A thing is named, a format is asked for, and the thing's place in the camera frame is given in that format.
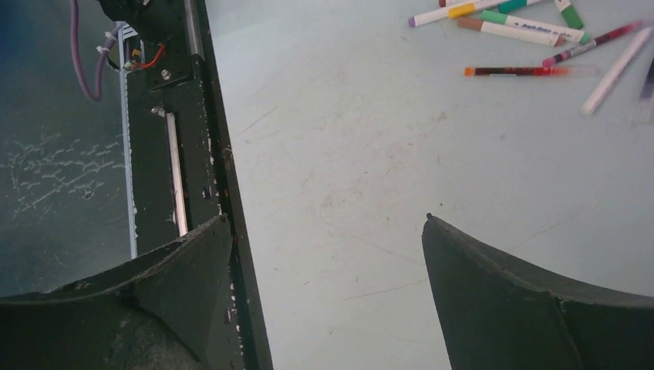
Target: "green marker cap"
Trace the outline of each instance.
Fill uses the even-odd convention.
[[[585,32],[584,37],[582,37],[582,39],[579,40],[579,43],[580,44],[585,44],[586,42],[591,41],[591,39],[592,39],[592,36],[588,32]]]
[[[507,14],[515,9],[523,8],[525,6],[527,6],[527,0],[509,0],[508,2],[500,4],[497,7],[497,10],[502,14]]]
[[[574,6],[570,5],[563,9],[561,15],[563,15],[563,19],[565,19],[565,22],[568,23],[568,27],[571,29],[584,28],[584,22],[582,22],[582,19],[579,18],[579,14],[577,13],[577,10]]]
[[[503,25],[507,22],[507,18],[509,18],[509,16],[506,14],[500,14],[490,10],[484,10],[484,12],[481,13],[481,20],[485,22],[493,22]]]

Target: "yellow marker band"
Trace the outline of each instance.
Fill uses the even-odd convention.
[[[476,10],[477,8],[475,8],[474,3],[468,3],[466,5],[457,6],[456,8],[450,9],[450,11],[447,13],[447,16],[450,17],[450,19],[459,18],[463,17],[464,15],[472,14]]]

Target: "dark floor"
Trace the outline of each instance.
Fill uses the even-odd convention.
[[[7,2],[0,19],[0,296],[130,259],[118,74],[105,70],[101,103],[86,100],[70,62],[68,0],[24,3]],[[80,16],[94,89],[95,48],[113,24],[95,2],[80,2]]]

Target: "screw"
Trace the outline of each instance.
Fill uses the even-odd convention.
[[[158,114],[159,116],[163,117],[166,112],[164,111],[164,108],[161,108],[160,106],[153,106],[150,108],[150,113]]]

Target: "red wire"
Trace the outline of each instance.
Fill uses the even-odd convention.
[[[149,62],[149,63],[146,63],[146,64],[141,64],[141,63],[135,61],[134,64],[137,65],[137,66],[140,67],[140,68],[143,68],[143,69],[145,69],[145,68],[150,68],[150,67],[154,66],[155,64],[157,64],[157,61],[159,60],[159,58],[161,58],[162,56],[164,56],[164,54],[165,54],[165,49],[166,49],[166,47],[164,46],[164,44],[159,44],[159,45],[160,45],[160,46],[159,46],[159,51],[158,51],[157,54],[154,56],[154,59],[152,59],[152,62]]]

